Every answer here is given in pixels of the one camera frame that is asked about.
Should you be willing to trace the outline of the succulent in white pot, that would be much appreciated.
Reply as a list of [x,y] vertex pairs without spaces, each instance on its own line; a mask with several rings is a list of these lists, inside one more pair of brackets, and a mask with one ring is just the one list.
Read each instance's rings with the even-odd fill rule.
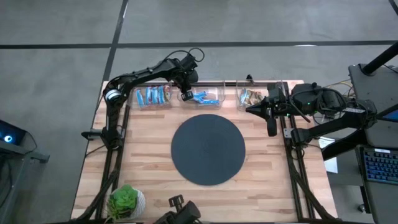
[[139,218],[145,210],[146,198],[144,194],[129,184],[111,192],[106,202],[107,220],[120,222]]

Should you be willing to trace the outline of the black device blue light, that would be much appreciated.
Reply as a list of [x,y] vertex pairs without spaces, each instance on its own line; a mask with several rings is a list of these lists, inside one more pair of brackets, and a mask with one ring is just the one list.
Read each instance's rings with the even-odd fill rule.
[[20,146],[26,131],[0,120],[0,140],[8,144]]

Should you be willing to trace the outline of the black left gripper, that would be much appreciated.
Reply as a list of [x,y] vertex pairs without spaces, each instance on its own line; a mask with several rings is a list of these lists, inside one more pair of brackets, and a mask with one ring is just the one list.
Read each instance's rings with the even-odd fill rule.
[[181,73],[178,79],[178,87],[182,92],[181,97],[183,101],[193,99],[193,93],[190,90],[192,87],[192,83],[196,83],[197,81],[198,81],[198,74],[196,70],[192,70],[186,73]]

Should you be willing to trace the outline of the grey side desk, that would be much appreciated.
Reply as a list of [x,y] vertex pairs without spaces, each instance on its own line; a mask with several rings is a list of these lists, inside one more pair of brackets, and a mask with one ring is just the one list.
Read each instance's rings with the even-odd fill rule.
[[[349,66],[356,97],[371,100],[378,112],[398,105],[398,74],[386,67],[364,75],[359,65]],[[398,153],[398,123],[379,120],[364,131],[367,145]],[[376,224],[398,224],[398,185],[363,180],[373,220]]]

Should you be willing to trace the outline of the dark round plate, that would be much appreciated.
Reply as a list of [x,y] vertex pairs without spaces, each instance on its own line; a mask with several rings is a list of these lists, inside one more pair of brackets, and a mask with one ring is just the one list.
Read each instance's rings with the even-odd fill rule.
[[232,121],[216,114],[199,114],[178,127],[171,142],[171,156],[185,179],[212,186],[228,181],[241,170],[246,146]]

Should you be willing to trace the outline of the black pole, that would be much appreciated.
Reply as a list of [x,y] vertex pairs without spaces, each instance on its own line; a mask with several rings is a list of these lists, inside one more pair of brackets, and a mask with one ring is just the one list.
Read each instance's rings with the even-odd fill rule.
[[382,65],[384,65],[386,62],[390,61],[392,58],[394,58],[396,55],[398,55],[398,42],[392,44],[388,49],[383,51],[380,55],[378,55],[375,59],[370,61],[368,64],[365,66],[361,67],[362,72],[371,77],[373,76],[373,73],[380,68]]

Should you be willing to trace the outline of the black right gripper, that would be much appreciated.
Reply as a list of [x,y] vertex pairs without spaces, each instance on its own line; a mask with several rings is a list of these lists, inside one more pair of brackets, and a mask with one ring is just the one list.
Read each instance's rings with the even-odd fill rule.
[[286,116],[290,109],[290,103],[286,98],[263,98],[258,103],[255,103],[246,108],[246,112],[256,115],[264,119],[267,123],[268,136],[277,135],[278,116]]

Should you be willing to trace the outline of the black monitor blue screen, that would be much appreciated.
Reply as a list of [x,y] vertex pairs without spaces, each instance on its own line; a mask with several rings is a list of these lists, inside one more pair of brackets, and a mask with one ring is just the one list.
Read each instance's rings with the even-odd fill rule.
[[378,120],[398,123],[398,104],[391,106],[390,108],[378,113],[376,118]]

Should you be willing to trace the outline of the clear plastic bin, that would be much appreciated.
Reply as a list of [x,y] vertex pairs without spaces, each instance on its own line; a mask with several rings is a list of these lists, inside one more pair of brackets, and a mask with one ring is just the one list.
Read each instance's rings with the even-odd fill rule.
[[[245,111],[246,108],[250,105],[248,105],[247,103],[247,99],[246,98],[246,105],[241,105],[239,102],[239,97],[241,94],[241,91],[243,88],[246,88],[247,91],[248,90],[252,90],[252,91],[260,91],[263,95],[263,97],[265,96],[269,96],[268,94],[268,90],[267,90],[267,85],[269,83],[275,83],[275,82],[283,82],[282,80],[279,81],[259,81],[259,80],[241,80],[241,81],[237,81],[236,82],[236,106],[238,108],[238,110],[240,111]],[[285,90],[288,90],[288,85],[286,82],[283,82],[285,85]]]
[[193,99],[188,101],[183,101],[181,99],[181,93],[177,92],[177,106],[182,107],[183,109],[196,109],[196,110],[218,110],[222,107],[223,102],[226,98],[226,85],[225,82],[217,81],[217,82],[197,82],[192,84],[191,92],[193,95],[195,93],[199,93],[205,91],[207,96],[203,99],[207,100],[219,100],[220,103],[218,105],[202,105],[195,102]]
[[164,104],[159,104],[158,103],[158,104],[155,105],[155,104],[152,103],[151,105],[145,105],[145,107],[143,107],[143,108],[140,108],[139,105],[137,104],[137,98],[136,98],[136,90],[137,89],[141,90],[141,93],[143,95],[144,102],[145,102],[146,88],[149,87],[149,86],[151,86],[151,87],[157,86],[158,87],[158,86],[161,86],[161,85],[163,85],[163,86],[164,85],[170,85],[171,90],[172,90],[171,83],[149,84],[147,86],[139,86],[139,87],[134,88],[133,91],[131,92],[131,95],[130,95],[130,97],[131,97],[130,106],[132,108],[137,109],[137,110],[162,110],[162,109],[170,108],[172,106],[172,94],[171,94],[170,101],[166,101]]

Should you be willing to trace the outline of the white paper sheet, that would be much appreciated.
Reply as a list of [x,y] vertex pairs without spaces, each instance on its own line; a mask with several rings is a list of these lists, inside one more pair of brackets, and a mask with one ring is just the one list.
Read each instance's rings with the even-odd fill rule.
[[[327,147],[329,144],[334,143],[335,140],[331,138],[326,138],[326,137],[320,137],[318,140],[319,146],[323,149],[324,147]],[[331,172],[334,174],[338,173],[338,164],[337,164],[337,159],[336,157],[332,157],[329,160],[324,161],[325,169],[327,172]]]

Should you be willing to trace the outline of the backlit keyboard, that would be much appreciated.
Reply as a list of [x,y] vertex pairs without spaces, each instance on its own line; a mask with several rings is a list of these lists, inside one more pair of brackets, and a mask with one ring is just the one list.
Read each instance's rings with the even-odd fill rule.
[[398,185],[398,152],[365,149],[361,153],[367,181]]

